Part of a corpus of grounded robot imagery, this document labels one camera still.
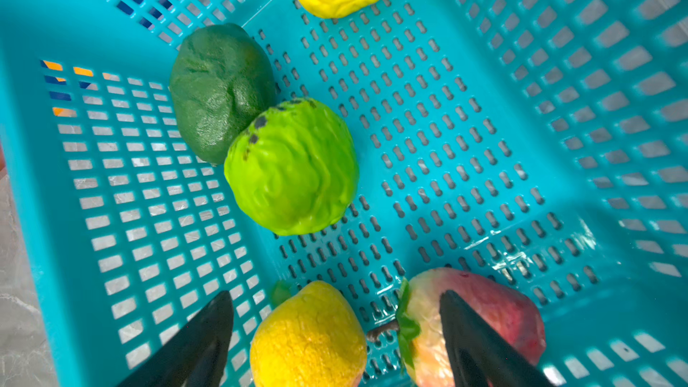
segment gray floor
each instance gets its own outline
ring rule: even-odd
[[[0,387],[57,386],[7,176],[0,179]]]

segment dark green fruit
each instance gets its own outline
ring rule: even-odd
[[[237,135],[274,103],[270,60],[236,24],[204,27],[184,39],[170,93],[184,141],[219,165]]]

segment fruit stem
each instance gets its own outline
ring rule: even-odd
[[[392,320],[391,322],[384,323],[382,326],[377,326],[373,330],[369,331],[365,338],[371,342],[377,342],[380,335],[388,331],[399,331],[399,322]]]

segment green leaf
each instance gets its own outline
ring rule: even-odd
[[[274,308],[277,308],[289,300],[291,296],[292,292],[289,291],[289,282],[281,279],[274,284],[270,292],[270,303]]]
[[[411,288],[408,283],[406,278],[401,282],[401,297],[399,298],[399,306],[396,309],[396,320],[399,323],[397,338],[399,342],[399,352],[404,365],[413,369],[414,353],[411,347],[411,341],[420,335],[420,324],[406,314],[406,310],[409,306],[408,302],[411,299]]]

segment blue plastic basket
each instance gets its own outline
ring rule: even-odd
[[[220,289],[229,386],[280,278],[338,287],[364,329],[403,275],[449,265],[539,306],[557,383],[688,382],[688,0],[0,0],[0,137],[65,386],[113,386]],[[233,21],[280,99],[339,111],[346,217],[275,237],[179,139],[182,39]],[[364,385],[410,384],[394,341]]]

